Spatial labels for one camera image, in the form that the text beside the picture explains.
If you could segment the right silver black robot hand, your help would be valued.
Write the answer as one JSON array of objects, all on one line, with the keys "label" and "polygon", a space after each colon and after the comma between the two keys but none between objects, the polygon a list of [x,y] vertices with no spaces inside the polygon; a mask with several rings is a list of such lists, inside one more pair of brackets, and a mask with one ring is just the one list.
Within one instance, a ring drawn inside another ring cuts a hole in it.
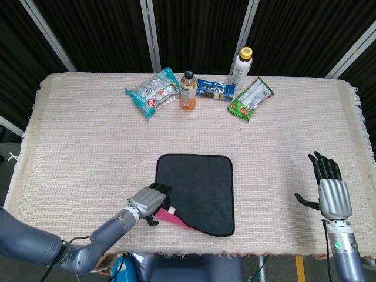
[{"label": "right silver black robot hand", "polygon": [[338,164],[317,151],[309,154],[308,158],[314,169],[318,202],[308,201],[298,193],[295,198],[303,206],[320,211],[329,221],[348,219],[353,214],[350,193]]}]

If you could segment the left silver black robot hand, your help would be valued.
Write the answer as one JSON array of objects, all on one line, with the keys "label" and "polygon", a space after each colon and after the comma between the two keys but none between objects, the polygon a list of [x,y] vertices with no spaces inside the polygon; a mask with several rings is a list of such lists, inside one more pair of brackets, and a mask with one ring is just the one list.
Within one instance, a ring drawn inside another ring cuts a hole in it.
[{"label": "left silver black robot hand", "polygon": [[155,227],[159,224],[153,216],[161,209],[168,210],[171,205],[169,192],[172,188],[161,183],[152,183],[142,188],[133,197],[127,200],[130,207],[139,212],[139,218],[145,219],[149,226]]}]

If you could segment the black and pink cloth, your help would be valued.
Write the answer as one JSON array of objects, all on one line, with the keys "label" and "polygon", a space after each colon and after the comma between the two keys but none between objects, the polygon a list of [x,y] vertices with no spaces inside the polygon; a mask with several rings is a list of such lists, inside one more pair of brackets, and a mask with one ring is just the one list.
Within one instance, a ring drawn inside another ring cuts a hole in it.
[{"label": "black and pink cloth", "polygon": [[156,216],[214,237],[235,232],[233,165],[227,156],[165,154],[155,181],[170,186],[170,207]]}]

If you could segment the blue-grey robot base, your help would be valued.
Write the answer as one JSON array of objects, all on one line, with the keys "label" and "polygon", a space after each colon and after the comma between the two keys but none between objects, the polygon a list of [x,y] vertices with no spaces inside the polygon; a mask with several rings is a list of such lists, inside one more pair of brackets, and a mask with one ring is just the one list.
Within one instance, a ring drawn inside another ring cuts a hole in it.
[{"label": "blue-grey robot base", "polygon": [[130,255],[138,282],[244,282],[243,258],[227,254]]}]

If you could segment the brown cardboard box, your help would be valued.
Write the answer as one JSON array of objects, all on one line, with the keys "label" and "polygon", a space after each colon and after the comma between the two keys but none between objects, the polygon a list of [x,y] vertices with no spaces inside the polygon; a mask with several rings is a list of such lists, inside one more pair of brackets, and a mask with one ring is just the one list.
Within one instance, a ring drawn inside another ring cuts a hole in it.
[{"label": "brown cardboard box", "polygon": [[99,273],[109,274],[115,261],[118,259],[118,254],[104,254],[98,261],[95,270]]}]

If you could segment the blue plastic container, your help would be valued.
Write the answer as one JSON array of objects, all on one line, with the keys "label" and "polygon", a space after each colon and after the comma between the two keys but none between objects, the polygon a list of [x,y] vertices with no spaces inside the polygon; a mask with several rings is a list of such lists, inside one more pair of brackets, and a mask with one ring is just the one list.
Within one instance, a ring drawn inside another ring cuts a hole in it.
[{"label": "blue plastic container", "polygon": [[118,255],[112,266],[109,282],[137,282],[135,266],[129,256]]}]

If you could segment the beige woven tablecloth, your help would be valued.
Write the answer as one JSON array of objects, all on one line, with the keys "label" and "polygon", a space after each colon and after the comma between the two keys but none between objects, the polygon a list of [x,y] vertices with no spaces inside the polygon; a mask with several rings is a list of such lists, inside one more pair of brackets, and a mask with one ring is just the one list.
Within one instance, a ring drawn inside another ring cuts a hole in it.
[{"label": "beige woven tablecloth", "polygon": [[323,256],[308,154],[334,159],[347,183],[360,254],[376,258],[376,161],[355,89],[343,80],[266,76],[273,96],[249,121],[227,103],[178,102],[146,119],[125,93],[148,74],[52,74],[41,83],[5,200],[14,217],[65,240],[86,236],[155,178],[167,153],[224,155],[233,164],[234,234],[218,238],[140,221],[111,252]]}]

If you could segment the white metal table leg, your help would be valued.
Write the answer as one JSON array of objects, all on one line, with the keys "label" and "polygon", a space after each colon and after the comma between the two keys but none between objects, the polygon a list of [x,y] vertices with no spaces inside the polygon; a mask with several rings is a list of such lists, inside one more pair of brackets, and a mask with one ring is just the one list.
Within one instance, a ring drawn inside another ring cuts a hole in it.
[{"label": "white metal table leg", "polygon": [[266,282],[266,276],[264,271],[264,263],[266,262],[267,257],[264,255],[259,256],[259,270],[258,270],[258,282]]}]

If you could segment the teal and silver snack bag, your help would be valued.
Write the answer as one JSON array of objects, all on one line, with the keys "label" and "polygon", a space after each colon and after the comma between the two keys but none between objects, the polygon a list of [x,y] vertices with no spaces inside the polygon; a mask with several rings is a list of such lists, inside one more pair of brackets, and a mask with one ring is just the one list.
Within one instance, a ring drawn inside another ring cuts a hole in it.
[{"label": "teal and silver snack bag", "polygon": [[146,119],[150,119],[162,106],[180,95],[180,83],[170,67],[164,68],[133,89],[125,89]]}]

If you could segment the orange juice bottle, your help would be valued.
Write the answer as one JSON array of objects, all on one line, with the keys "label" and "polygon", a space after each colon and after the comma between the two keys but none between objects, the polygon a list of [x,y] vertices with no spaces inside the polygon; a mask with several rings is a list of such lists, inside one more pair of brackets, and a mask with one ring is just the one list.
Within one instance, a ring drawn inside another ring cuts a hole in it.
[{"label": "orange juice bottle", "polygon": [[197,78],[192,70],[185,71],[180,80],[180,105],[184,110],[193,110],[196,106]]}]

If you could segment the green snack bag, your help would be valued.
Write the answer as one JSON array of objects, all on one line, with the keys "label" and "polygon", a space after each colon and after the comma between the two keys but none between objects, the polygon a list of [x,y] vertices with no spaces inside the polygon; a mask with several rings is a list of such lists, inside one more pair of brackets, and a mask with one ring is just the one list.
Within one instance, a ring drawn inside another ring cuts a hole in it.
[{"label": "green snack bag", "polygon": [[258,77],[228,105],[227,110],[249,122],[259,104],[273,95],[271,87],[261,77]]}]

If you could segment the blue cookie package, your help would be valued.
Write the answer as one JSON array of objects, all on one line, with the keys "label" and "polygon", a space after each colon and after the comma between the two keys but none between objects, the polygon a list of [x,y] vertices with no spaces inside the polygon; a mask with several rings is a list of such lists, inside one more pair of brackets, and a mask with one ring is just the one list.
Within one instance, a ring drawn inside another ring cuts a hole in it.
[{"label": "blue cookie package", "polygon": [[235,86],[225,83],[211,82],[198,79],[196,96],[231,102],[235,93]]}]

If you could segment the white bottle yellow cap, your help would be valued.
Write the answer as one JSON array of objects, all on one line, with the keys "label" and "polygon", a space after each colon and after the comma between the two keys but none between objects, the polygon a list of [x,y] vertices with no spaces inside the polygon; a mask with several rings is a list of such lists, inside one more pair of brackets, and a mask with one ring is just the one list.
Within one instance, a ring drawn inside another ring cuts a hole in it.
[{"label": "white bottle yellow cap", "polygon": [[250,47],[243,47],[236,56],[233,71],[231,74],[231,84],[235,90],[243,87],[244,80],[251,68],[253,62],[253,50]]}]

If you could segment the white partition post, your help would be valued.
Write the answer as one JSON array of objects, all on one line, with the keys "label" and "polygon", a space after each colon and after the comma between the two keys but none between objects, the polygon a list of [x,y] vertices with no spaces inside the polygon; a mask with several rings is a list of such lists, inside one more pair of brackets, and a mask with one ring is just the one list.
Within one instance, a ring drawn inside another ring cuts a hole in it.
[{"label": "white partition post", "polygon": [[243,24],[241,26],[240,33],[239,33],[238,40],[237,40],[237,45],[234,51],[233,60],[231,63],[231,68],[229,72],[230,75],[233,72],[236,56],[239,54],[241,49],[246,46],[252,24],[256,16],[257,8],[259,6],[259,2],[260,0],[249,0],[248,2],[246,13],[243,18]]},{"label": "white partition post", "polygon": [[326,79],[338,79],[376,41],[376,20],[326,74]]},{"label": "white partition post", "polygon": [[68,72],[76,72],[77,68],[73,64],[71,58],[66,53],[59,39],[47,23],[46,19],[42,15],[41,11],[36,6],[33,0],[19,0],[27,14],[31,17],[36,27],[39,29],[43,37],[48,42],[49,46],[54,51],[55,55],[59,58],[61,63],[67,69]]},{"label": "white partition post", "polygon": [[157,38],[157,29],[153,0],[139,0],[142,10],[143,23],[149,50],[150,61],[154,73],[162,70],[160,62],[159,44]]},{"label": "white partition post", "polygon": [[15,126],[10,121],[6,120],[4,117],[0,115],[0,125],[10,130],[12,133],[22,137],[24,135],[24,131],[19,127]]}]

